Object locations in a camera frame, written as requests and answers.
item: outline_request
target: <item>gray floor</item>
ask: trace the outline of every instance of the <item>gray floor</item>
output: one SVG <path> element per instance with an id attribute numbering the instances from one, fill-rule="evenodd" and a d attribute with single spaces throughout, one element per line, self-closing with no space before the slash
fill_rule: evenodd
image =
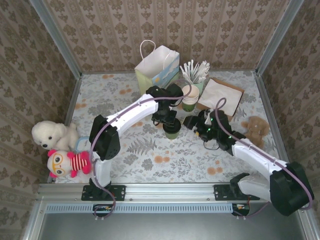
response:
<path id="1" fill-rule="evenodd" d="M 294 214 L 284 217 L 268 206 L 242 220 L 230 213 L 113 214 L 95 220 L 91 214 L 47 214 L 40 240 L 304 240 Z"/>

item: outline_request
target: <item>striped plush doll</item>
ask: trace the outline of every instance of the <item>striped plush doll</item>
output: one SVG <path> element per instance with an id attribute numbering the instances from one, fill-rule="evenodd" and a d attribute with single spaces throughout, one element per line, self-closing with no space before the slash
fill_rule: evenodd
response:
<path id="1" fill-rule="evenodd" d="M 80 170 L 84 174 L 89 174 L 91 171 L 91 162 L 87 151 L 74 154 L 72 151 L 52 149 L 48 152 L 48 157 L 47 167 L 53 178 L 63 177 L 69 173 L 74 178 Z"/>

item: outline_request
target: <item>patterned wallpaper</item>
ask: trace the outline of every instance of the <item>patterned wallpaper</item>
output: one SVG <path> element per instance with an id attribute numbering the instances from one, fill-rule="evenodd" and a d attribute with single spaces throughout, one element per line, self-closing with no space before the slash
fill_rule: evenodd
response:
<path id="1" fill-rule="evenodd" d="M 255 69 L 289 1 L 44 0 L 83 72 L 133 70 L 145 39 L 182 63 Z"/>
<path id="2" fill-rule="evenodd" d="M 0 0 L 0 239 L 20 238 L 48 177 L 31 129 L 64 122 L 75 82 L 29 1 Z"/>
<path id="3" fill-rule="evenodd" d="M 320 1 L 305 0 L 262 76 L 289 158 L 315 191 L 320 220 Z"/>

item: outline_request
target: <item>shopping bag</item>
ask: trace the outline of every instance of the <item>shopping bag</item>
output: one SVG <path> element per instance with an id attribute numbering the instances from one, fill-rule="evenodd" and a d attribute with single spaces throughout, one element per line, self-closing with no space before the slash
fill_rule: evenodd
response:
<path id="1" fill-rule="evenodd" d="M 142 44 L 146 41 L 154 44 L 153 51 L 145 58 L 142 55 Z M 151 40 L 144 40 L 140 44 L 142 61 L 135 67 L 135 75 L 138 80 L 141 95 L 152 86 L 165 88 L 173 77 L 178 77 L 180 54 L 166 46 L 159 46 Z"/>

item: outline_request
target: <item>stuffed toy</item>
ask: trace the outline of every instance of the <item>stuffed toy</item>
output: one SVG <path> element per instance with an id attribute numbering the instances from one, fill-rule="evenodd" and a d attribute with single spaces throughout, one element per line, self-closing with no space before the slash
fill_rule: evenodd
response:
<path id="1" fill-rule="evenodd" d="M 241 125 L 248 129 L 245 137 L 258 148 L 263 149 L 265 142 L 262 138 L 269 133 L 269 124 L 261 117 L 251 116 L 249 122 L 243 121 Z"/>
<path id="2" fill-rule="evenodd" d="M 41 121 L 33 126 L 31 133 L 34 142 L 46 150 L 73 151 L 79 138 L 74 123 L 65 126 L 63 123 Z"/>
<path id="3" fill-rule="evenodd" d="M 53 178 L 64 177 L 69 173 L 71 173 L 71 178 L 74 178 L 80 170 L 84 174 L 89 174 L 91 171 L 91 162 L 87 151 L 74 154 L 72 151 L 52 149 L 48 152 L 48 157 L 47 167 Z"/>

